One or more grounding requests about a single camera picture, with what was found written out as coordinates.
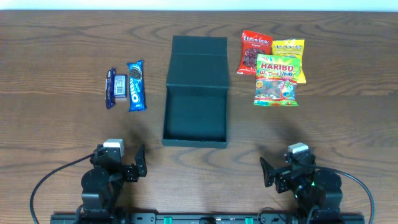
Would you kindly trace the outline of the blue Oreo cookie pack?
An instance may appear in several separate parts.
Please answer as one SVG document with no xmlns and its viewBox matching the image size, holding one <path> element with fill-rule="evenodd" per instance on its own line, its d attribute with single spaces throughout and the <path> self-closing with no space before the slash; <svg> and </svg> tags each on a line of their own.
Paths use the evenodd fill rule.
<svg viewBox="0 0 398 224">
<path fill-rule="evenodd" d="M 127 64 L 129 69 L 129 112 L 146 110 L 143 65 L 143 60 Z"/>
</svg>

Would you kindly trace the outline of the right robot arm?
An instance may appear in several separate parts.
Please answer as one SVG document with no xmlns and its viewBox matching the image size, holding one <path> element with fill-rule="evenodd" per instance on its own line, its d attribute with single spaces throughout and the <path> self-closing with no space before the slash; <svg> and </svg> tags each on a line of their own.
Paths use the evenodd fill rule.
<svg viewBox="0 0 398 224">
<path fill-rule="evenodd" d="M 317 168 L 310 150 L 289 151 L 287 166 L 275 169 L 260 158 L 266 187 L 277 193 L 291 191 L 298 204 L 292 214 L 278 214 L 285 223 L 342 223 L 340 203 L 343 198 L 341 177 L 334 171 Z"/>
</svg>

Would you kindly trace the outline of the green Haribo worms bag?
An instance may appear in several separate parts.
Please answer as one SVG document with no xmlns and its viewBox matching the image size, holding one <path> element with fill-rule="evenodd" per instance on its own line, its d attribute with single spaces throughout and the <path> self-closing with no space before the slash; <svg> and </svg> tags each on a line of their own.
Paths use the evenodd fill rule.
<svg viewBox="0 0 398 224">
<path fill-rule="evenodd" d="M 257 55 L 254 105 L 298 106 L 295 99 L 300 74 L 298 58 Z"/>
</svg>

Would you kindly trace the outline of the yellow seed snack bag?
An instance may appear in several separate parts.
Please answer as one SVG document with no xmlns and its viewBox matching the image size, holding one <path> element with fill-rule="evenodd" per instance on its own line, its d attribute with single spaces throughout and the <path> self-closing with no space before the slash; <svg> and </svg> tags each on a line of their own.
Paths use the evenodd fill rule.
<svg viewBox="0 0 398 224">
<path fill-rule="evenodd" d="M 300 60 L 300 73 L 297 78 L 297 82 L 306 84 L 305 74 L 303 72 L 303 53 L 305 48 L 304 39 L 287 39 L 287 40 L 274 40 L 272 43 L 272 54 L 298 58 Z"/>
</svg>

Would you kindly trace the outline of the dark green open box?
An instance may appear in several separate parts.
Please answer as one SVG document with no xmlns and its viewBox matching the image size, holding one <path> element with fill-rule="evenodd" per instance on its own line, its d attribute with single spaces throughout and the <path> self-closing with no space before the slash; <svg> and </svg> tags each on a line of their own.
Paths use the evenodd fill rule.
<svg viewBox="0 0 398 224">
<path fill-rule="evenodd" d="M 175 35 L 166 79 L 163 146 L 228 145 L 227 39 Z"/>
</svg>

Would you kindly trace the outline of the dark blue snack wrapper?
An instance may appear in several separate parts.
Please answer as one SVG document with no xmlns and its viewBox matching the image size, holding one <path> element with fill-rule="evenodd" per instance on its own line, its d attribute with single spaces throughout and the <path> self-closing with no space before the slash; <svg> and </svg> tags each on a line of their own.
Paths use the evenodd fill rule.
<svg viewBox="0 0 398 224">
<path fill-rule="evenodd" d="M 106 77 L 106 85 L 105 85 L 105 105 L 108 110 L 110 110 L 114 105 L 114 76 L 115 69 L 111 68 L 108 71 Z"/>
</svg>

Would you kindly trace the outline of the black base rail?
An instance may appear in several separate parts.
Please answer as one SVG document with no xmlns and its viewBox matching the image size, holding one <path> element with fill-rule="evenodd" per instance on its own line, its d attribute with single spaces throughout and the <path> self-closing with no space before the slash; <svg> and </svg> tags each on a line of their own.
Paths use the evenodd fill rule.
<svg viewBox="0 0 398 224">
<path fill-rule="evenodd" d="M 306 223 L 306 218 L 299 218 L 288 213 L 265 212 L 260 215 L 156 215 L 154 213 L 132 213 L 126 218 L 90 219 L 77 218 L 75 215 L 52 215 L 50 224 L 73 223 L 129 223 L 129 224 L 280 224 Z"/>
</svg>

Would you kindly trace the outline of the red snack bag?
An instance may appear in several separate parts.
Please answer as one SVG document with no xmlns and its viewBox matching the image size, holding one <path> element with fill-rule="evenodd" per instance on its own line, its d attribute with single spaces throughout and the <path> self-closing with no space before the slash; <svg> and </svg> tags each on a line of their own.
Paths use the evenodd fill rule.
<svg viewBox="0 0 398 224">
<path fill-rule="evenodd" d="M 250 30 L 243 30 L 241 41 L 243 49 L 237 73 L 255 75 L 257 71 L 257 55 L 271 54 L 273 37 Z"/>
</svg>

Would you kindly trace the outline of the small blue barcode box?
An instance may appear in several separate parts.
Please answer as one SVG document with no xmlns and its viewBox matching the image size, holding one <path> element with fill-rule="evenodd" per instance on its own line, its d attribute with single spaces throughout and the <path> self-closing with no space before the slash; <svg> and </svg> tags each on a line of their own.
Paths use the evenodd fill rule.
<svg viewBox="0 0 398 224">
<path fill-rule="evenodd" d="M 127 97 L 127 75 L 114 76 L 114 97 L 126 98 Z"/>
</svg>

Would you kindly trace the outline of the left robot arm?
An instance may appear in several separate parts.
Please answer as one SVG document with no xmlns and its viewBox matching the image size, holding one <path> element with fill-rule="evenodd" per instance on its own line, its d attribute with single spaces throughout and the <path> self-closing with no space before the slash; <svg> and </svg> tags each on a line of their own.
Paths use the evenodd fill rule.
<svg viewBox="0 0 398 224">
<path fill-rule="evenodd" d="M 147 175 L 145 145 L 136 155 L 135 162 L 122 164 L 122 149 L 100 144 L 90 157 L 93 168 L 81 179 L 83 204 L 76 210 L 75 223 L 122 224 L 131 221 L 128 211 L 117 207 L 123 186 L 126 182 L 137 182 Z"/>
</svg>

